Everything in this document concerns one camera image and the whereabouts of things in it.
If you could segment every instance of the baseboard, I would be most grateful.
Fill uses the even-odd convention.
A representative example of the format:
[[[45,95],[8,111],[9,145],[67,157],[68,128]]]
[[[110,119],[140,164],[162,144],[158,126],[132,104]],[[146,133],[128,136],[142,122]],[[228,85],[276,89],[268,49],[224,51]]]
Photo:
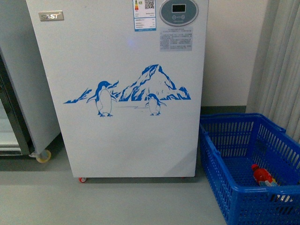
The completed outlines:
[[[215,114],[215,113],[244,113],[246,111],[245,105],[235,106],[202,106],[201,115]]]

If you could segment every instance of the digital display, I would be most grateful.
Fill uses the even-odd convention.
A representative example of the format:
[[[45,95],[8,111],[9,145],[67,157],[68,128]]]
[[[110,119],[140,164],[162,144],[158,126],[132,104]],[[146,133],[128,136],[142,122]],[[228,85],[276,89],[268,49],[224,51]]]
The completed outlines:
[[[185,13],[186,12],[186,4],[182,5],[172,5],[173,13]]]

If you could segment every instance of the white curtain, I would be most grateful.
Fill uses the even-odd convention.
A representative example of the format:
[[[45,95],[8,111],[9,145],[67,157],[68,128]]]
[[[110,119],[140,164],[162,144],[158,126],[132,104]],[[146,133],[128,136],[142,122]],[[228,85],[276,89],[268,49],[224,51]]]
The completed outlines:
[[[259,79],[247,112],[262,113],[300,143],[300,0],[280,0]]]

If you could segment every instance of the mountain illustration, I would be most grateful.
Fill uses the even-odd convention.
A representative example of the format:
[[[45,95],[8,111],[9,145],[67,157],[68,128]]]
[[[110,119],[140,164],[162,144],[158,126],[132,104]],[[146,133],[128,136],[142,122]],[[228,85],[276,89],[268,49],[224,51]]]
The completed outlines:
[[[141,76],[120,94],[119,101],[148,100],[147,95],[155,94],[160,100],[190,100],[185,87],[176,88],[170,77],[163,72],[159,64],[150,65],[142,71]]]

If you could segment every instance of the information sticker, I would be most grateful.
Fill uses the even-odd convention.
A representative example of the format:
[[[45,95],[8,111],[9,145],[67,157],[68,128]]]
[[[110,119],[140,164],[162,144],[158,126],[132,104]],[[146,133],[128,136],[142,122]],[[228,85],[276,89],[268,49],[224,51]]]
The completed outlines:
[[[160,31],[160,51],[191,51],[193,27],[163,28]]]
[[[155,0],[133,0],[135,31],[156,30]]]

